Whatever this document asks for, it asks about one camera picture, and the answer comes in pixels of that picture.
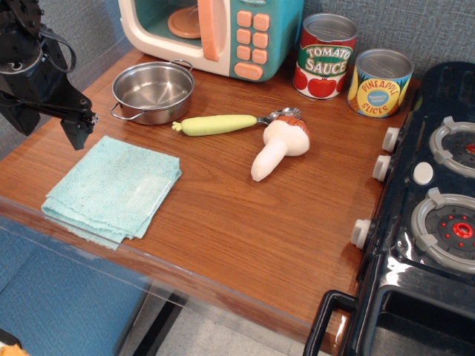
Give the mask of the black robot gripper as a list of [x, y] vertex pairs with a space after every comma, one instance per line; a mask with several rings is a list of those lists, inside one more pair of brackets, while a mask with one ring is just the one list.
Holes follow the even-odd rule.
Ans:
[[28, 136], [39, 124], [40, 115], [61, 119], [61, 126], [76, 151], [94, 131], [96, 114], [88, 97], [68, 79], [66, 59], [59, 41], [43, 38], [33, 42], [29, 58], [6, 59], [9, 44], [1, 51], [1, 114], [21, 134]]

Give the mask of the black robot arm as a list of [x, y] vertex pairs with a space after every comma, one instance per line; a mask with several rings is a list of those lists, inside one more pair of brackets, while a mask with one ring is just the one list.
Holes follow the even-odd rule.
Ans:
[[97, 121], [88, 97], [68, 80], [76, 53], [65, 58], [68, 43], [42, 23], [37, 1], [1, 2], [1, 114], [28, 136], [42, 114], [61, 120], [75, 150], [82, 150]]

